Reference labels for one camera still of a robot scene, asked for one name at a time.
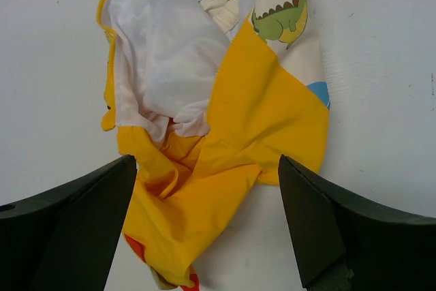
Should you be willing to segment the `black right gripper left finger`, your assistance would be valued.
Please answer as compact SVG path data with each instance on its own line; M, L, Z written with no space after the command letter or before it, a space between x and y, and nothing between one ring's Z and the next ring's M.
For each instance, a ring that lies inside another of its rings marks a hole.
M122 156L1 206L2 290L103 290L136 180Z

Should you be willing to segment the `yellow cream dinosaur print jacket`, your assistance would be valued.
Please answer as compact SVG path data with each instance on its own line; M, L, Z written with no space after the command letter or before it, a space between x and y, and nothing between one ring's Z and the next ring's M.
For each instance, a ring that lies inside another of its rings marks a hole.
M100 0L110 45L102 129L138 172L123 236L160 290L198 290L194 261L279 158L321 168L330 97L308 0Z

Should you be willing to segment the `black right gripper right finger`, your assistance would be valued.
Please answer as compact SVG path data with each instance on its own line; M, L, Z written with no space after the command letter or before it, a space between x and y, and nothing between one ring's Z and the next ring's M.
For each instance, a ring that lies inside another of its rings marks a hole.
M278 173L304 289L435 289L434 218L359 196L287 156Z

